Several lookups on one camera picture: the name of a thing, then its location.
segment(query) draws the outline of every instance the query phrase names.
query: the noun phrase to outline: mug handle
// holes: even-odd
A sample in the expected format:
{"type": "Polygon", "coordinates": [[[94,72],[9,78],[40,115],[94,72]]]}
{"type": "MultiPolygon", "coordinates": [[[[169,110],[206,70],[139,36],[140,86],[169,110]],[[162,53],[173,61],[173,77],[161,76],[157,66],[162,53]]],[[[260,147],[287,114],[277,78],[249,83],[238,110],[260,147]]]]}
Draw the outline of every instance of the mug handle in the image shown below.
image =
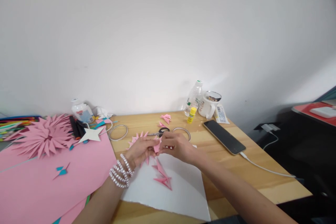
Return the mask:
{"type": "Polygon", "coordinates": [[[206,115],[206,118],[207,118],[208,120],[210,120],[210,119],[212,118],[212,116],[213,116],[213,114],[214,114],[214,112],[215,112],[215,109],[216,109],[216,106],[213,105],[213,104],[211,104],[210,113],[206,115]]]}

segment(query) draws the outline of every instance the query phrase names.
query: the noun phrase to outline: plastic water bottle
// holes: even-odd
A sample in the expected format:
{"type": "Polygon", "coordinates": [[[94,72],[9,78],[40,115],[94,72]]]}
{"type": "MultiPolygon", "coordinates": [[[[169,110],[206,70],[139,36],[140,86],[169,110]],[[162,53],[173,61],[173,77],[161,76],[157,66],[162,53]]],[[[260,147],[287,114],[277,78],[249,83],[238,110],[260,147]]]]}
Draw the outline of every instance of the plastic water bottle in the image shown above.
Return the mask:
{"type": "Polygon", "coordinates": [[[202,86],[203,86],[203,81],[197,80],[194,87],[190,91],[188,99],[187,99],[187,105],[186,105],[186,108],[184,110],[184,114],[186,116],[189,116],[190,109],[192,107],[195,107],[196,109],[198,109],[198,106],[201,103],[202,94],[203,94],[202,93],[202,86]]]}
{"type": "Polygon", "coordinates": [[[79,121],[89,124],[94,121],[92,110],[87,103],[80,101],[78,98],[72,99],[71,102],[71,110],[79,121]]]}

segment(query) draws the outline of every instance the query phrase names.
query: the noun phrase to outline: beaded bracelet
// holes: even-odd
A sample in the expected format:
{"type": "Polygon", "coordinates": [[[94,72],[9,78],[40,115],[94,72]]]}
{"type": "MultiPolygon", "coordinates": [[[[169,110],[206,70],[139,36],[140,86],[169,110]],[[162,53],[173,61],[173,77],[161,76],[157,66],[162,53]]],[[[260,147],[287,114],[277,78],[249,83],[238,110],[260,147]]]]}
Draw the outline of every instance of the beaded bracelet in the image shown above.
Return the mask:
{"type": "Polygon", "coordinates": [[[110,177],[112,181],[120,188],[128,188],[130,185],[130,178],[129,176],[133,176],[134,171],[131,170],[130,165],[125,158],[123,154],[120,155],[121,158],[123,159],[126,167],[127,167],[127,172],[125,171],[124,167],[122,166],[121,162],[117,160],[117,165],[114,165],[110,169],[110,177]]]}
{"type": "Polygon", "coordinates": [[[128,170],[127,173],[128,173],[131,177],[133,177],[134,171],[131,170],[130,165],[129,165],[127,159],[125,158],[125,156],[124,156],[122,153],[120,154],[120,156],[121,156],[121,158],[123,159],[123,161],[124,161],[125,164],[126,164],[126,167],[127,167],[127,170],[128,170]]]}

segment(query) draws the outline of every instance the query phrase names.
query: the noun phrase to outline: white paper sheet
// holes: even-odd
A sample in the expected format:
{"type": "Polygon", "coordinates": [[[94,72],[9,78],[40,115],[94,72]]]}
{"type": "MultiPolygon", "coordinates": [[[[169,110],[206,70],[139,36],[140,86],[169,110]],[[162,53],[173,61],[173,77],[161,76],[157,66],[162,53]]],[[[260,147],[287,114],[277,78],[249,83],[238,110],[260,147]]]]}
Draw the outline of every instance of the white paper sheet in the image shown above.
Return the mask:
{"type": "Polygon", "coordinates": [[[144,163],[135,173],[121,199],[209,222],[201,171],[168,154],[161,154],[158,158],[167,175],[172,177],[173,190],[154,180],[159,172],[152,167],[156,162],[150,158],[149,165],[144,163]]]}

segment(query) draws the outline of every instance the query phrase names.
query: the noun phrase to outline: white mug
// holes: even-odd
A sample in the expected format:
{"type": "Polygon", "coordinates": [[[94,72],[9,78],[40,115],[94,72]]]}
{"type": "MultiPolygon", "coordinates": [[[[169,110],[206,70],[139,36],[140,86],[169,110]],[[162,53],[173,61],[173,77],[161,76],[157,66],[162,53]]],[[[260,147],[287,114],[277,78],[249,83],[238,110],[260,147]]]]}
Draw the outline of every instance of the white mug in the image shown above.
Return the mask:
{"type": "Polygon", "coordinates": [[[222,96],[214,91],[205,92],[203,100],[198,108],[198,113],[210,120],[221,98],[222,96]]]}

